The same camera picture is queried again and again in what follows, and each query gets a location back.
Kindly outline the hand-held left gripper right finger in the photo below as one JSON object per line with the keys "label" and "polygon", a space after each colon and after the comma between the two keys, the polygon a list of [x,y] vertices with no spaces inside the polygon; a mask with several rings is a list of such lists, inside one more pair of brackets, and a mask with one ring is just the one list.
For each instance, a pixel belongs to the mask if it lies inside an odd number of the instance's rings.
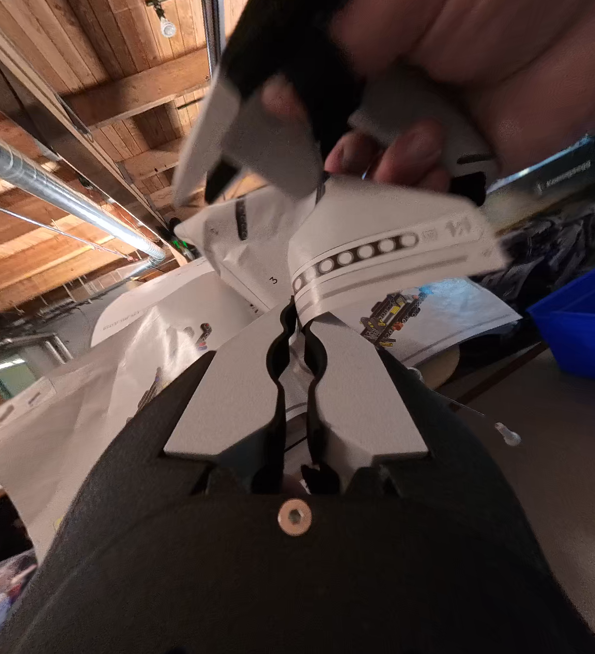
{"label": "hand-held left gripper right finger", "polygon": [[337,495],[362,468],[426,456],[429,449],[378,349],[332,315],[303,329],[313,379],[307,399],[312,494]]}

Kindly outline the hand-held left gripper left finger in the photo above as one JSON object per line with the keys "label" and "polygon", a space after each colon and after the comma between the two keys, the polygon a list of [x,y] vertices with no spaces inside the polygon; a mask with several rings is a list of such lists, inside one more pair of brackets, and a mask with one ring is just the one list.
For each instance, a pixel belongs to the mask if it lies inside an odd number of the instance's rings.
{"label": "hand-held left gripper left finger", "polygon": [[164,452],[231,470],[253,493],[279,493],[294,300],[264,314],[215,353]]}

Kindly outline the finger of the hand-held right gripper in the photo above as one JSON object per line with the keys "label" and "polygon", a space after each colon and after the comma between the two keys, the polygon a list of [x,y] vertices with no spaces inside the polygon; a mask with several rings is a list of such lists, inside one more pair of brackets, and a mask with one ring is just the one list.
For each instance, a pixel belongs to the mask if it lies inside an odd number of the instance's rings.
{"label": "finger of the hand-held right gripper", "polygon": [[224,154],[224,142],[241,108],[241,95],[217,69],[196,126],[185,138],[172,178],[172,204],[187,206],[204,182],[204,200],[218,199],[241,172]]}
{"label": "finger of the hand-held right gripper", "polygon": [[280,119],[263,107],[260,97],[250,97],[226,130],[220,155],[207,175],[207,203],[244,170],[301,200],[320,185],[322,157],[309,125]]}

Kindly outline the lego instruction booklet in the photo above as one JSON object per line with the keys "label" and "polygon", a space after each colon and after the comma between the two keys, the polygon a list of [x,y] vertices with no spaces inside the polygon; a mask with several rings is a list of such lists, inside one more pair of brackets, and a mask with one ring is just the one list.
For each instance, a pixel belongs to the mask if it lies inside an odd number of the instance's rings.
{"label": "lego instruction booklet", "polygon": [[0,482],[39,562],[122,429],[149,439],[169,418],[171,435],[217,350],[291,298],[287,419],[307,412],[303,329],[322,315],[406,365],[517,319],[469,280],[506,259],[463,198],[339,176],[299,202],[265,188],[215,205],[179,235],[205,257],[119,296],[86,354],[0,408]]}

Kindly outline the black lego box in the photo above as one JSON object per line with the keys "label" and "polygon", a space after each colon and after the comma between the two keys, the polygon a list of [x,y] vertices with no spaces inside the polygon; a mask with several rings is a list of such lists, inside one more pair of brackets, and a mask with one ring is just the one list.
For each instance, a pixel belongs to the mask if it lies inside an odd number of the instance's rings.
{"label": "black lego box", "polygon": [[595,136],[495,184],[483,212],[508,265],[472,280],[519,313],[595,267]]}

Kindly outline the person's right hand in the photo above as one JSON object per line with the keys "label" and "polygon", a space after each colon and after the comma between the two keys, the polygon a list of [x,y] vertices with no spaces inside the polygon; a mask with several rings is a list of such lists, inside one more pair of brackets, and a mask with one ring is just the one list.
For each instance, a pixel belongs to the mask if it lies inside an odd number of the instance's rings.
{"label": "person's right hand", "polygon": [[595,1],[350,1],[330,34],[363,77],[403,60],[456,87],[502,175],[595,134]]}

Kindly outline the round wooden stand tray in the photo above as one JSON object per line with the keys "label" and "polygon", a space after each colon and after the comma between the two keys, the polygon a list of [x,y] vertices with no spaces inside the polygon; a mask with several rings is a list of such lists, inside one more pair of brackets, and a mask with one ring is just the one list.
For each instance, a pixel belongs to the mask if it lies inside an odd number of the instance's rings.
{"label": "round wooden stand tray", "polygon": [[454,345],[416,364],[413,369],[427,388],[436,390],[454,375],[459,362],[460,346]]}

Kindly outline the blue plastic bin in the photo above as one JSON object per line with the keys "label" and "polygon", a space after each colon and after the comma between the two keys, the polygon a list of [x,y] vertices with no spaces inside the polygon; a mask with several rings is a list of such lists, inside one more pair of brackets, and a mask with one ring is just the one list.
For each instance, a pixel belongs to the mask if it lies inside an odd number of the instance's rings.
{"label": "blue plastic bin", "polygon": [[595,380],[595,269],[539,300],[527,313],[560,369]]}

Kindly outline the silver ventilation duct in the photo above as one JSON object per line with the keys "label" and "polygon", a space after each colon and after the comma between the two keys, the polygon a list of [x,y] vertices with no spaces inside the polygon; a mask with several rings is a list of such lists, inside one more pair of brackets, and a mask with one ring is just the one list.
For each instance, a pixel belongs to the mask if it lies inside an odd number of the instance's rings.
{"label": "silver ventilation duct", "polygon": [[160,266],[164,250],[106,213],[97,203],[50,174],[19,151],[0,140],[0,180],[66,211],[84,222],[120,239],[148,256],[148,267]]}

